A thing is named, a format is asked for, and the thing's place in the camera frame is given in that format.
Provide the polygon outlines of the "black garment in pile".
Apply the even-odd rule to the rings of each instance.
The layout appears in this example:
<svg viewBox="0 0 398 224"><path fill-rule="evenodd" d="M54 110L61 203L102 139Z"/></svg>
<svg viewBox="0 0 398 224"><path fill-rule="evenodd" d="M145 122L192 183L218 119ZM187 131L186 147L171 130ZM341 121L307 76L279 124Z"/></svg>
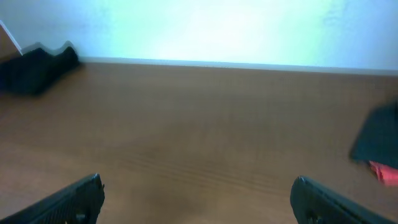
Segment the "black garment in pile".
<svg viewBox="0 0 398 224"><path fill-rule="evenodd" d="M367 116L349 154L354 161L397 168L397 102L374 108Z"/></svg>

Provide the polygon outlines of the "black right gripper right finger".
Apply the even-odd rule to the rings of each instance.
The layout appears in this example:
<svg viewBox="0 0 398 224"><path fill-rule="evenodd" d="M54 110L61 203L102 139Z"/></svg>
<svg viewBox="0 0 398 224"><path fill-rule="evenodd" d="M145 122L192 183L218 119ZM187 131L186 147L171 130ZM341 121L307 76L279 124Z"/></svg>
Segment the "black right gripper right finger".
<svg viewBox="0 0 398 224"><path fill-rule="evenodd" d="M304 176L292 185L290 205L299 224L395 224Z"/></svg>

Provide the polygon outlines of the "red garment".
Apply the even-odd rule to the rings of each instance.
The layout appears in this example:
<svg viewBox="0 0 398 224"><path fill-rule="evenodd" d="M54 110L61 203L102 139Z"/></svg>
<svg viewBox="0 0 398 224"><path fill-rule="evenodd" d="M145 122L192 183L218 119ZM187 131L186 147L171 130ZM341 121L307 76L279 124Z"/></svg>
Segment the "red garment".
<svg viewBox="0 0 398 224"><path fill-rule="evenodd" d="M373 161L369 162L369 166L378 181L384 185L397 186L397 169Z"/></svg>

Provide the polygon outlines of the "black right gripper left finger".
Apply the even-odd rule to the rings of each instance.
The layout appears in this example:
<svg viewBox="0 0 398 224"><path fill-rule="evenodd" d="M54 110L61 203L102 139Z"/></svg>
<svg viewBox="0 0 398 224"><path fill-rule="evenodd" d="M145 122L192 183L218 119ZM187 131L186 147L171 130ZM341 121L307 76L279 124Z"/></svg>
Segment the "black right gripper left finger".
<svg viewBox="0 0 398 224"><path fill-rule="evenodd" d="M1 224L96 224L104 200L104 185L95 173L3 218Z"/></svg>

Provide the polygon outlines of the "black trousers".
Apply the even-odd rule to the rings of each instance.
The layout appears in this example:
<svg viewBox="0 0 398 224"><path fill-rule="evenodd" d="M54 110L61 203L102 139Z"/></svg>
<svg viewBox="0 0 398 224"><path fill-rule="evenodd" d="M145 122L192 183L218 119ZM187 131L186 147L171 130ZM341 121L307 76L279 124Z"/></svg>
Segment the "black trousers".
<svg viewBox="0 0 398 224"><path fill-rule="evenodd" d="M79 64L72 47L57 55L37 48L1 63L1 91L25 96L40 95Z"/></svg>

